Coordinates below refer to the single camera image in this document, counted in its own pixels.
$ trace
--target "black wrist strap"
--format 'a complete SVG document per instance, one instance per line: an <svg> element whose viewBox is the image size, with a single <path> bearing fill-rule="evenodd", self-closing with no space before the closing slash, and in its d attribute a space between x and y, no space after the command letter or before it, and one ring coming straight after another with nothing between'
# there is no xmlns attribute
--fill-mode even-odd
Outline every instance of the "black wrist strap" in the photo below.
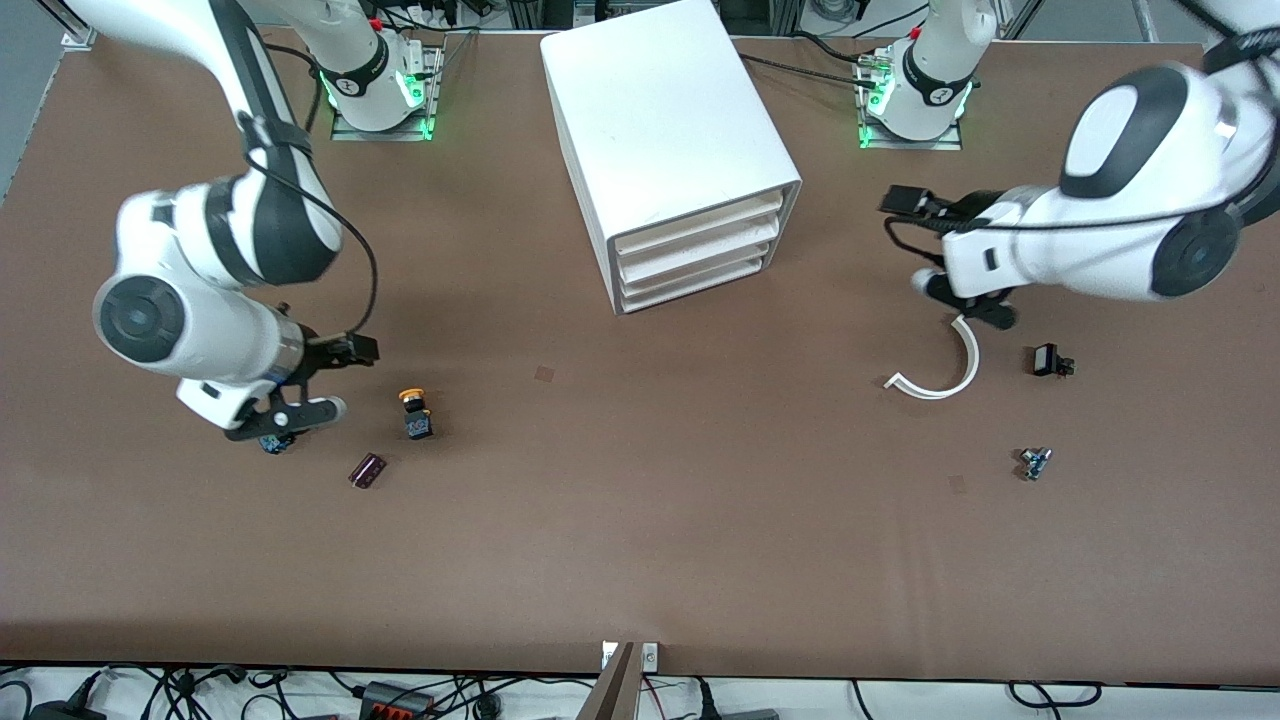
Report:
<svg viewBox="0 0 1280 720"><path fill-rule="evenodd" d="M906 82L911 83L911 87L920 91L920 97L924 99L924 104L931 108L938 108L951 102L951 100L964 91L965 86L969 85L969 78L973 73L965 77L952 81L942 82L941 79L932 78L915 64L915 44L913 42L906 49L906 54L902 55L902 73L906 76Z"/></svg>
<svg viewBox="0 0 1280 720"><path fill-rule="evenodd" d="M1256 60L1280 50L1280 27L1265 27L1228 37L1204 53L1201 69L1213 74L1231 65Z"/></svg>
<svg viewBox="0 0 1280 720"><path fill-rule="evenodd" d="M248 113L237 114L236 120L241 127L241 150L246 155L250 150L260 147L288 146L297 147L307 158L311 156L311 136L293 123Z"/></svg>
<svg viewBox="0 0 1280 720"><path fill-rule="evenodd" d="M320 73L329 82L329 87L347 97L360 97L369 90L369 83L383 74L390 59L390 50L387 47L387 40L383 36L374 33L374 37L378 38L378 49L374 51L374 56L364 65L346 73L320 68Z"/></svg>

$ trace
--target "floor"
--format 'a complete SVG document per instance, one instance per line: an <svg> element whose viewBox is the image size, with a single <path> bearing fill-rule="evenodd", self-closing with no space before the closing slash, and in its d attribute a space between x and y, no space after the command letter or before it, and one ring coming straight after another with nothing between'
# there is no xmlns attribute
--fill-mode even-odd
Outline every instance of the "floor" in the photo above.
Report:
<svg viewBox="0 0 1280 720"><path fill-rule="evenodd" d="M95 667L35 667L6 673L4 682L22 680L28 684L35 703L65 701ZM204 671L196 670L200 676ZM251 674L250 679L261 684L268 674ZM440 708L454 707L447 691L453 689L448 675L388 674L388 673L339 673L338 680L346 685L361 685L381 682L398 689L410 689L426 684L435 687L425 692L435 696ZM509 680L486 680L485 689L492 691ZM552 683L521 682L499 693L502 702L500 720L550 720L575 717L590 692L590 678L553 679ZM699 717L703 711L701 693L692 678L653 676L654 694L662 703L650 697L641 697L636 706L636 720L689 720ZM730 714L773 710L778 720L1051 720L1047 710L1033 710L1018 705L1010 688L1002 683L920 683L920 682L881 682L860 680L859 691L865 703L865 711L858 707L854 685L849 680L765 680L745 678L710 678L707 680L717 710L726 717ZM142 717L147 697L156 688L155 679L147 678L140 669L123 669L105 673L93 685L90 694L91 710L104 712L109 719ZM1057 701L1080 701L1093 694L1092 688L1044 685L1047 693ZM360 701L343 689L326 673L293 671L280 684L294 717L319 719L358 717ZM474 698L479 688L467 687L463 697ZM214 720L275 720L284 717L271 694L266 700L246 703L255 696L273 693L274 689L260 689L251 683L232 684L227 679L214 679L201 683L196 700ZM1018 694L1027 701L1039 702L1037 691L1030 685L1019 685ZM0 717L22 717L23 694L17 687L0 693ZM170 719L169 702L160 694L152 706L150 717ZM1061 711L1064 720L1103 720L1125 717L1129 720L1263 720L1280 715L1280 693L1271 691L1244 689L1171 689L1171 688L1128 688L1106 687L1097 702L1087 707L1071 707ZM442 714L435 720L470 720L471 714L458 707L454 712ZM177 712L178 720L188 719L183 706Z"/></svg>

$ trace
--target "purple capacitor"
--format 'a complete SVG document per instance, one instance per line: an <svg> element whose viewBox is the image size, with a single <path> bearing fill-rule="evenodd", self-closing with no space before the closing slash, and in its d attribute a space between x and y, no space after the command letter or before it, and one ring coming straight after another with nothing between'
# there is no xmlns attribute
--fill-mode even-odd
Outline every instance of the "purple capacitor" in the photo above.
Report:
<svg viewBox="0 0 1280 720"><path fill-rule="evenodd" d="M378 475L381 474L385 466L385 460L370 452L360 461L360 465L356 465L355 471L351 473L351 484L360 489L367 488L374 484L374 480L378 479Z"/></svg>

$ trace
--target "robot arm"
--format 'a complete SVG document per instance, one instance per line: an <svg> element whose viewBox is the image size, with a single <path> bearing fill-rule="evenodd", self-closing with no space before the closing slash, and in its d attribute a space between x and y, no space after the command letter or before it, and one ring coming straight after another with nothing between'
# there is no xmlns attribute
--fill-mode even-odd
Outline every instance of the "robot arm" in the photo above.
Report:
<svg viewBox="0 0 1280 720"><path fill-rule="evenodd" d="M1244 31L1280 19L1277 0L1248 10ZM1006 328L1004 299L1023 284L1144 301L1204 287L1240 228L1280 201L1274 73L1271 63L1207 76L1166 64L1120 78L1080 115L1056 187L957 204L968 208L897 188L886 210L945 233L942 272L918 273L918 290Z"/></svg>
<svg viewBox="0 0 1280 720"><path fill-rule="evenodd" d="M964 108L997 26L991 0L929 3L918 32L868 58L879 88L867 111L899 137L940 137Z"/></svg>
<svg viewBox="0 0 1280 720"><path fill-rule="evenodd" d="M241 292L314 282L342 249L310 140L294 123L253 23L236 0L70 5L104 35L209 69L251 161L238 177L125 200L115 274L95 300L100 337L141 368L183 378L178 397L233 439L335 421L342 401L306 398L307 379L323 368L372 364L376 343L353 332L316 338ZM374 33L356 0L278 0L274 8L311 44L352 124L380 129L412 111L397 77L407 58L392 58L389 41ZM303 402L284 404L285 384L302 386ZM268 397L271 407L257 411Z"/></svg>

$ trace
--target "mounting plate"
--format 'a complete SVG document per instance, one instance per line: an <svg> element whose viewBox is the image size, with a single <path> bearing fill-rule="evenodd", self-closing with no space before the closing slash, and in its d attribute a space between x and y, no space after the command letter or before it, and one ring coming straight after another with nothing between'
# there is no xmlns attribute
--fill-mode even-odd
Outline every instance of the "mounting plate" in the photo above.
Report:
<svg viewBox="0 0 1280 720"><path fill-rule="evenodd" d="M609 659L617 652L618 643L604 641L600 643L600 670L609 664ZM640 646L640 670L643 673L657 673L658 671L658 643L643 643Z"/></svg>

